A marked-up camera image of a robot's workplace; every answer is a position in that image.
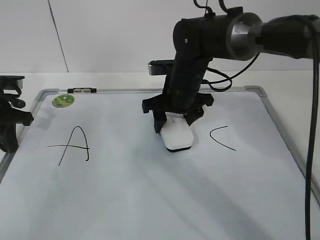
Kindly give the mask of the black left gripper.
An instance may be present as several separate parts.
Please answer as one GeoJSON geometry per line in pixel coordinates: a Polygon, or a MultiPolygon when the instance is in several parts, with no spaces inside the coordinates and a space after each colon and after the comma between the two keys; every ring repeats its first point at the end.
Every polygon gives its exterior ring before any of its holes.
{"type": "Polygon", "coordinates": [[[34,121],[31,112],[22,111],[26,102],[20,99],[21,89],[0,89],[0,149],[5,153],[14,153],[19,145],[16,124],[30,126],[34,121]]]}

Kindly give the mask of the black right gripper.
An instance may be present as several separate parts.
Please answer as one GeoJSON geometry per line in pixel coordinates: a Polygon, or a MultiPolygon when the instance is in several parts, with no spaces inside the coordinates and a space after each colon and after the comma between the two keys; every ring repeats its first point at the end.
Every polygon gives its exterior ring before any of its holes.
{"type": "Polygon", "coordinates": [[[176,56],[171,74],[165,75],[162,94],[142,101],[143,113],[153,111],[154,130],[160,133],[168,113],[183,114],[191,126],[204,115],[203,105],[211,106],[213,97],[199,93],[210,57],[187,60],[176,56]]]}

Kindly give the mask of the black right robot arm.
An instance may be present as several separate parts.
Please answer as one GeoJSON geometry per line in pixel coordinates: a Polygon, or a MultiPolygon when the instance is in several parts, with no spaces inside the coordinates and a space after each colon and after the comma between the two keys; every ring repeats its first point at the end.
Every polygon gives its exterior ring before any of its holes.
{"type": "Polygon", "coordinates": [[[263,22],[241,7],[225,15],[212,12],[183,18],[173,29],[175,57],[149,62],[149,74],[165,76],[160,95],[142,101],[144,113],[153,113],[159,133],[167,113],[181,114],[191,125],[210,107],[214,98],[200,93],[205,72],[213,59],[248,61],[259,53],[292,59],[320,61],[320,19],[316,15],[291,15],[263,22]]]}

